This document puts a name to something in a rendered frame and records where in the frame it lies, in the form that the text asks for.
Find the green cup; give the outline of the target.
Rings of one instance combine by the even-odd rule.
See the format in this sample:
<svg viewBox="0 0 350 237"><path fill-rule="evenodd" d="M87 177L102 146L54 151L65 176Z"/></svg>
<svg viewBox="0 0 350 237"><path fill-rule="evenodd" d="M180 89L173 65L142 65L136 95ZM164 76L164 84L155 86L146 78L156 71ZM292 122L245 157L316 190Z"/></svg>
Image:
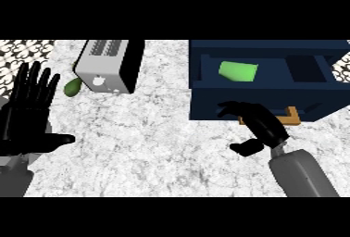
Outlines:
<svg viewBox="0 0 350 237"><path fill-rule="evenodd" d="M218 74L230 81L252 82L258 66L248 63L223 61Z"/></svg>

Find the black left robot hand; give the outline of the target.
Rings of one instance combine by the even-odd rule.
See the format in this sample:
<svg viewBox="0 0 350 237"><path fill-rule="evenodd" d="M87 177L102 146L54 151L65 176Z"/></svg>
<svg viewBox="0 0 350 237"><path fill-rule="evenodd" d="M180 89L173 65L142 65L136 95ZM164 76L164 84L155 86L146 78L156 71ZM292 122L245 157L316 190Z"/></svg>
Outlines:
<svg viewBox="0 0 350 237"><path fill-rule="evenodd" d="M71 134L46 132L60 75L50 75L50 68L40 68L40 62L20 65L9 101L0 108L0 156L50 153L75 142Z"/></svg>

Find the green avocado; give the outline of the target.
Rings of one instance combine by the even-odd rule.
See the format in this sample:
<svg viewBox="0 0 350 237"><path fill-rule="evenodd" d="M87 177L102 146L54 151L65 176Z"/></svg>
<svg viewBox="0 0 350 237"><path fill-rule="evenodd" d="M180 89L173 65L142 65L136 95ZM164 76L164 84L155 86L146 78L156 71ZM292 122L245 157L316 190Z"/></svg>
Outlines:
<svg viewBox="0 0 350 237"><path fill-rule="evenodd" d="M82 80L75 78L66 85L65 85L65 95L68 97L74 97L81 89Z"/></svg>

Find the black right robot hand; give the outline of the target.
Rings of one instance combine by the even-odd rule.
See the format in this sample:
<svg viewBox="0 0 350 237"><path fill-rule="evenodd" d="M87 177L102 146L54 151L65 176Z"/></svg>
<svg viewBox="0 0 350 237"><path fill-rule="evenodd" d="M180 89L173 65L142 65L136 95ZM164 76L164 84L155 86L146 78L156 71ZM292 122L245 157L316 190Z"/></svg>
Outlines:
<svg viewBox="0 0 350 237"><path fill-rule="evenodd" d="M240 117L255 136L242 143L230 144L230 150L235 153L240 156L251 156L264 149L264 146L273 149L286 141L289 135L285 126L260 104L229 101L220 103L218 106L221 111L217 117L221 118L226 115Z"/></svg>

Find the dark blue drawer front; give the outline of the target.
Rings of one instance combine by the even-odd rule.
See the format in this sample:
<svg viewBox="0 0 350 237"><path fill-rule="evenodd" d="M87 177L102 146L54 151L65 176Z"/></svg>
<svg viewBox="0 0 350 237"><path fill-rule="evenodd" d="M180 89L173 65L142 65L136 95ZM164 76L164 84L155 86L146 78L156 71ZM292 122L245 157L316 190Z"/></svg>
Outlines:
<svg viewBox="0 0 350 237"><path fill-rule="evenodd" d="M218 103L237 101L261 104L277 115L295 106L301 121L317 121L350 105L350 83L198 81L192 88L190 120L236 120L236 116L217 117Z"/></svg>

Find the silver and black toaster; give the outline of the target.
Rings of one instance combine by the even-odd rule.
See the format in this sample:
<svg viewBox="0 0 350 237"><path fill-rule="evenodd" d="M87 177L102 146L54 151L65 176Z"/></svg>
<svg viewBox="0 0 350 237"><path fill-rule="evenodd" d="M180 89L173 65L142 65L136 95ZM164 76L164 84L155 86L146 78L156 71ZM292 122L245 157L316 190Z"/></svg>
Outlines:
<svg viewBox="0 0 350 237"><path fill-rule="evenodd" d="M143 40L85 41L74 73L93 92L134 92L143 50Z"/></svg>

